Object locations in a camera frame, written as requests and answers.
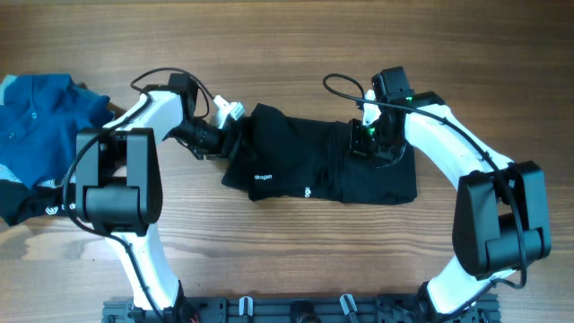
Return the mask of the black polo shirt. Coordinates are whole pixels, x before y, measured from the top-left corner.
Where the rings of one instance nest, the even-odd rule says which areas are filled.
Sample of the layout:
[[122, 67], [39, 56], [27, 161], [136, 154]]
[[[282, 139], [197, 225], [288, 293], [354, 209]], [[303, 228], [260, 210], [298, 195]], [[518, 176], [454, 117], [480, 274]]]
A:
[[346, 204], [400, 205], [417, 196], [414, 152], [377, 167], [347, 152], [351, 127], [285, 116], [257, 104], [241, 123], [239, 147], [222, 184], [256, 202], [270, 197], [318, 198]]

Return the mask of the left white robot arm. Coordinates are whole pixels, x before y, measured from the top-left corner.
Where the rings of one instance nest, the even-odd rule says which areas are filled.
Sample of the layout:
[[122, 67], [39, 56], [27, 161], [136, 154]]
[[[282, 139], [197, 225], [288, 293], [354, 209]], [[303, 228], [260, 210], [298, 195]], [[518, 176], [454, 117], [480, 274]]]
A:
[[172, 270], [158, 221], [163, 191], [157, 146], [174, 138], [198, 160], [226, 158], [245, 109], [212, 94], [193, 74], [167, 68], [165, 84], [131, 82], [139, 101], [102, 128], [76, 137], [76, 157], [66, 176], [75, 179], [72, 222], [112, 247], [133, 297], [125, 305], [133, 322], [195, 322], [197, 314]]

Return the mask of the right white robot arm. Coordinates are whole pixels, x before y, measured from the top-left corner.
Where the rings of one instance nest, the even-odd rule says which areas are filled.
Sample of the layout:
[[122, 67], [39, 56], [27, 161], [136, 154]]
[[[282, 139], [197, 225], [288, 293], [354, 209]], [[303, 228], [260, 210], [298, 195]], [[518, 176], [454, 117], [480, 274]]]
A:
[[415, 147], [457, 191], [454, 256], [421, 286], [419, 319], [454, 319], [498, 284], [523, 288], [528, 267], [552, 249], [542, 169], [492, 150], [439, 95], [415, 92], [401, 66], [373, 75], [371, 84], [356, 100], [363, 117], [352, 122], [351, 154], [382, 168]]

